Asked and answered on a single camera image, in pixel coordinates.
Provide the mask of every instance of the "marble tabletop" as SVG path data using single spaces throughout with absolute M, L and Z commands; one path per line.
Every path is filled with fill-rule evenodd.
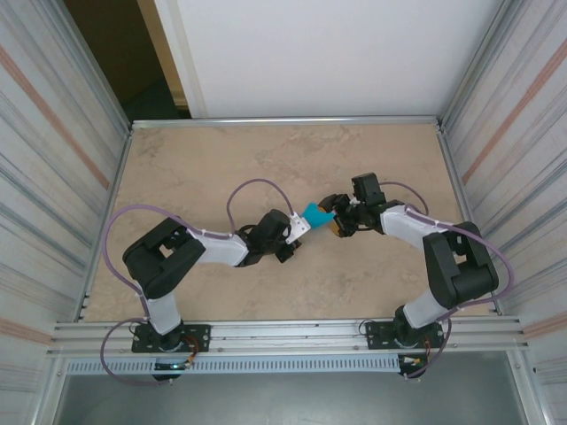
M 351 193 L 351 177 L 367 172 L 399 181 L 425 197 L 431 216 L 460 221 L 447 169 L 431 125 L 178 127 L 134 132 L 114 209 L 151 204 L 193 226 L 229 231 L 231 191 L 254 177 L 273 180 L 302 212 L 331 193 Z M 404 189 L 384 186 L 389 199 L 418 203 Z M 237 194 L 238 227 L 257 223 L 271 208 L 285 211 L 279 194 L 255 183 Z M 134 211 L 113 227 L 108 251 L 118 269 L 124 250 L 159 223 Z M 194 266 L 175 290 L 185 320 L 301 320 L 390 317 L 427 288 L 423 254 L 393 237 L 361 232 L 339 239 L 327 228 L 302 238 L 293 258 L 264 258 L 254 267 Z M 467 314 L 486 313 L 486 307 Z M 132 290 L 100 261 L 87 321 L 139 316 Z

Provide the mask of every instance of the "metal enclosure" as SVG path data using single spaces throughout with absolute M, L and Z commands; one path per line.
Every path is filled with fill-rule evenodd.
M 558 12 L 565 16 L 561 2 L 550 3 L 553 4 L 546 15 L 548 19 Z M 451 132 L 456 128 L 455 117 L 463 108 L 466 109 L 471 93 L 484 78 L 490 58 L 508 41 L 510 31 L 519 25 L 522 17 L 537 12 L 529 7 L 533 6 L 528 2 L 503 2 L 442 121 L 435 117 L 193 120 L 139 122 L 134 128 L 429 122 L 438 130 L 439 143 L 463 216 L 472 218 L 474 208 L 470 204 L 470 193 L 463 187 L 462 165 L 455 161 L 456 152 L 451 140 L 454 135 Z M 74 29 L 64 23 L 65 14 L 60 9 L 56 12 L 57 22 L 65 28 L 69 37 Z M 561 22 L 558 24 L 556 21 L 551 27 L 559 27 Z M 104 77 L 96 74 L 97 69 L 85 65 L 84 58 L 81 63 L 85 66 L 82 70 L 94 75 L 92 80 L 101 84 Z M 105 90 L 101 86 L 97 93 L 107 95 Z M 111 100 L 105 99 L 105 103 L 115 107 Z M 116 112 L 112 116 L 115 126 L 120 128 L 123 118 Z M 102 222 L 108 219 L 112 210 L 128 147 L 129 141 L 124 143 L 120 154 L 114 155 L 116 162 L 120 163 L 113 182 L 110 183 L 112 178 L 107 179 L 111 189 L 105 209 L 100 211 Z M 92 283 L 98 260 L 100 235 L 90 242 L 92 256 L 89 255 L 86 291 Z M 85 304 L 77 304 L 76 317 L 80 316 Z M 500 313 L 509 312 L 501 305 L 498 308 Z M 431 379 L 421 382 L 404 382 L 392 371 L 386 370 L 396 368 L 395 364 L 388 363 L 389 353 L 384 353 L 386 357 L 381 358 L 382 363 L 378 361 L 382 366 L 365 363 L 371 359 L 364 357 L 370 353 L 364 349 L 364 341 L 357 333 L 359 321 L 215 323 L 212 346 L 216 352 L 205 358 L 213 365 L 211 370 L 216 372 L 193 373 L 182 377 L 172 388 L 147 392 L 121 387 L 108 377 L 97 376 L 100 375 L 97 349 L 111 324 L 60 323 L 49 346 L 43 374 L 37 376 L 34 389 L 36 403 L 32 404 L 31 416 L 34 423 L 53 423 L 55 420 L 58 423 L 175 423 L 176 418 L 181 418 L 179 423 L 191 419 L 196 423 L 332 423 L 333 420 L 336 423 L 553 423 L 554 415 L 559 418 L 561 411 L 550 413 L 545 398 L 547 393 L 535 379 L 532 352 L 521 320 L 522 317 L 518 319 L 513 315 L 460 318 L 447 349 L 445 365 L 440 363 L 428 374 Z M 548 326 L 553 327 L 554 323 L 548 323 Z M 236 333 L 237 339 L 230 342 L 229 338 L 227 343 L 227 334 L 223 332 L 232 332 L 232 336 Z M 282 349 L 285 346 L 282 342 L 290 339 L 293 342 L 291 347 Z M 120 370 L 120 364 L 126 364 L 131 369 L 125 372 L 147 379 L 156 358 L 132 356 L 128 353 L 129 340 L 128 331 L 119 330 L 110 342 L 107 357 L 114 360 L 115 370 Z M 266 367 L 266 363 L 273 362 L 275 356 L 284 362 L 311 363 L 308 366 L 302 363 L 301 367 L 285 367 L 285 372 L 277 371 L 271 364 Z M 325 356 L 343 356 L 340 360 L 344 362 L 364 361 L 356 366 L 349 363 L 348 367 L 328 365 L 326 372 L 315 372 L 313 362 L 328 360 Z M 223 367 L 219 365 L 251 361 L 250 357 L 266 363 L 262 363 L 258 370 L 254 369 L 253 374 L 235 375 L 219 369 Z M 143 364 L 149 364 L 149 369 L 140 366 Z M 161 390 L 163 392 L 157 396 L 157 391 Z

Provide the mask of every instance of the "yellow object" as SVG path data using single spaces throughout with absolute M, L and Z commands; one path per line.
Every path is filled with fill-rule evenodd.
M 186 366 L 186 367 L 191 366 L 191 365 L 193 364 L 193 360 L 194 360 L 194 359 L 195 359 L 195 354 L 191 354 L 191 355 L 187 358 L 187 360 L 185 360 L 185 363 L 184 363 L 185 366 Z
M 325 211 L 322 207 L 319 207 L 319 211 L 323 212 L 323 213 L 327 213 L 327 211 Z M 329 228 L 330 230 L 338 236 L 338 224 L 333 220 L 329 223 Z

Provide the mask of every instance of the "robotic arm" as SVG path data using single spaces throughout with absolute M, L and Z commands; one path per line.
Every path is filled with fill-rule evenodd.
M 374 230 L 397 237 L 423 250 L 427 267 L 429 289 L 418 299 L 400 306 L 391 326 L 380 327 L 375 335 L 380 347 L 388 348 L 390 343 L 416 347 L 425 336 L 438 334 L 439 317 L 496 290 L 498 275 L 484 245 L 409 211 L 409 205 L 387 201 L 373 173 L 354 177 L 352 182 L 353 197 L 334 194 L 319 204 L 327 213 L 334 212 L 335 233 L 350 237 L 359 231 Z M 479 236 L 478 228 L 468 221 L 454 228 Z M 197 232 L 172 219 L 162 221 L 133 243 L 122 257 L 148 306 L 151 348 L 164 352 L 180 349 L 183 321 L 177 312 L 174 289 L 195 264 L 215 262 L 248 267 L 272 254 L 284 263 L 309 229 L 309 223 L 295 212 L 287 215 L 278 210 L 268 212 L 257 225 L 244 226 L 234 234 Z
M 176 351 L 183 336 L 174 289 L 197 263 L 248 267 L 274 254 L 281 263 L 310 229 L 296 213 L 271 210 L 257 225 L 244 226 L 234 235 L 190 230 L 172 219 L 163 220 L 130 245 L 122 260 L 142 289 L 153 329 L 151 340 L 164 352 Z
M 418 299 L 400 306 L 394 315 L 393 334 L 402 346 L 414 346 L 435 325 L 436 320 L 458 305 L 482 297 L 498 288 L 498 275 L 486 247 L 467 236 L 440 228 L 427 216 L 408 213 L 409 205 L 386 201 L 374 173 L 352 179 L 354 194 L 330 195 L 319 204 L 334 212 L 335 233 L 350 237 L 361 230 L 375 230 L 410 243 L 425 255 L 429 289 Z M 454 225 L 480 236 L 469 221 Z

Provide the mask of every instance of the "aluminum frame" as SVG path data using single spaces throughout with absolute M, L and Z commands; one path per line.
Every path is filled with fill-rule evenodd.
M 402 354 L 411 349 L 371 351 L 359 332 L 364 319 L 321 321 L 195 321 L 212 326 L 207 356 L 322 355 L 375 353 Z M 392 321 L 373 319 L 373 321 Z M 59 323 L 55 328 L 48 358 L 95 358 L 108 329 L 114 323 Z M 106 344 L 107 358 L 178 358 L 179 353 L 131 352 L 128 327 L 116 329 Z M 456 316 L 448 352 L 489 352 L 527 350 L 519 319 L 513 316 Z
M 92 290 L 92 285 L 95 281 L 95 276 L 97 275 L 97 267 L 98 262 L 100 260 L 101 252 L 101 243 L 103 237 L 103 228 L 106 225 L 106 222 L 110 219 L 114 203 L 116 202 L 116 197 L 118 196 L 118 189 L 120 188 L 120 182 L 122 181 L 122 175 L 124 175 L 124 169 L 126 168 L 126 160 L 128 159 L 128 153 L 130 152 L 130 146 L 132 145 L 132 134 L 133 132 L 130 131 L 126 142 L 124 143 L 124 147 L 122 149 L 122 153 L 120 155 L 120 159 L 118 161 L 118 166 L 116 169 L 116 175 L 114 176 L 113 184 L 108 193 L 108 200 L 106 201 L 106 208 L 105 212 L 100 221 L 100 231 L 98 232 L 97 240 L 95 244 L 90 250 L 90 259 L 89 259 L 89 267 L 87 268 L 87 273 L 85 274 L 85 279 L 83 281 L 83 294 L 82 297 L 78 300 L 75 308 L 73 318 L 75 321 L 82 319 L 84 314 L 83 309 L 87 307 L 89 304 L 89 297 L 90 292 Z
M 246 126 L 290 126 L 290 125 L 376 125 L 376 124 L 432 124 L 437 129 L 439 145 L 446 161 L 447 171 L 453 184 L 454 193 L 465 218 L 471 218 L 466 196 L 448 150 L 444 132 L 435 117 L 332 117 L 332 118 L 285 118 L 285 119 L 236 119 L 236 120 L 176 120 L 176 121 L 135 121 L 133 130 L 138 128 L 183 128 L 183 127 L 246 127 Z M 131 137 L 120 159 L 118 173 L 109 196 L 109 205 L 104 223 L 113 209 L 120 186 L 120 179 L 126 164 Z M 89 271 L 87 289 L 90 291 L 94 279 L 100 241 L 97 241 L 96 256 Z M 358 333 L 359 320 L 344 321 L 224 321 L 208 322 L 214 326 L 211 349 L 201 356 L 246 356 L 246 355 L 368 355 L 371 353 L 364 336 Z M 113 323 L 60 323 L 56 327 L 53 344 L 48 351 L 51 362 L 45 377 L 45 391 L 42 403 L 33 423 L 51 423 L 61 396 L 66 369 L 71 359 L 95 358 L 107 329 Z M 179 357 L 174 354 L 133 354 L 130 351 L 131 335 L 126 328 L 119 328 L 110 338 L 105 351 L 108 359 Z M 453 334 L 447 352 L 505 351 L 526 417 L 530 425 L 548 423 L 540 405 L 537 383 L 533 381 L 526 356 L 528 350 L 519 320 L 513 316 L 459 316 L 454 318 Z M 388 351 L 403 353 L 404 350 Z
M 136 120 L 132 129 L 250 126 L 324 126 L 365 124 L 437 124 L 433 115 L 385 115 L 374 117 L 295 117 L 295 118 L 221 118 L 205 120 Z
M 512 21 L 516 15 L 523 10 L 527 3 L 526 0 L 504 0 L 502 2 L 483 42 L 475 53 L 467 72 L 439 121 L 439 146 L 445 158 L 447 171 L 449 172 L 449 178 L 453 185 L 457 203 L 465 220 L 474 221 L 474 217 L 464 193 L 461 178 L 456 171 L 454 161 L 449 151 L 447 132 L 450 132 L 455 120 L 458 119 L 466 100 L 482 77 L 482 73 L 489 65 L 493 54 L 501 47 L 502 43 L 505 42 L 505 37 Z M 500 301 L 497 300 L 495 302 L 495 307 L 498 314 L 505 313 Z M 535 373 L 532 371 L 532 361 L 529 359 L 528 354 L 529 352 L 508 352 L 510 368 L 524 408 L 525 417 L 530 425 L 544 423 L 551 425 L 554 423 L 554 420 L 549 410 L 548 401 L 542 393 L 542 388 L 537 381 Z

